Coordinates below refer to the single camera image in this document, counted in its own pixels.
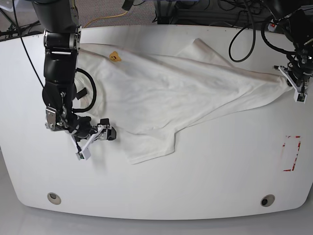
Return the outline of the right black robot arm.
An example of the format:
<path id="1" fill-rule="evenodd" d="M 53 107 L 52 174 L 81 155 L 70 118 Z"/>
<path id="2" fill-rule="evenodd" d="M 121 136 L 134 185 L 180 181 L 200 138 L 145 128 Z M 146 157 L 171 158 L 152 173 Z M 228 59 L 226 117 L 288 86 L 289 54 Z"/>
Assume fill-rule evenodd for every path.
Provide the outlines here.
<path id="1" fill-rule="evenodd" d="M 46 127 L 51 131 L 65 131 L 71 135 L 79 160 L 87 160 L 89 146 L 97 140 L 112 141 L 116 130 L 109 119 L 91 125 L 91 117 L 80 117 L 95 105 L 97 89 L 94 79 L 77 67 L 81 29 L 78 10 L 73 0 L 34 0 L 32 5 L 39 22 L 45 28 L 45 63 L 42 97 L 46 105 Z M 77 90 L 75 74 L 85 75 L 92 87 L 92 100 L 86 108 L 74 109 L 72 102 L 87 95 L 86 88 Z"/>

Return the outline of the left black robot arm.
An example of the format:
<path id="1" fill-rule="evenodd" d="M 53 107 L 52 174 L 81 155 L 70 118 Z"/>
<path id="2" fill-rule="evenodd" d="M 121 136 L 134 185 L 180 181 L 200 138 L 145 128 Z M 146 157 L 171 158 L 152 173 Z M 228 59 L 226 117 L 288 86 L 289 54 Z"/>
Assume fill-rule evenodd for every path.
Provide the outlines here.
<path id="1" fill-rule="evenodd" d="M 271 15 L 261 26 L 261 37 L 271 49 L 286 55 L 288 65 L 274 66 L 295 90 L 294 100 L 305 103 L 310 79 L 313 76 L 313 23 L 301 9 L 300 0 L 264 0 L 262 3 Z M 276 24 L 294 46 L 287 51 L 272 45 L 265 36 L 266 26 Z"/>

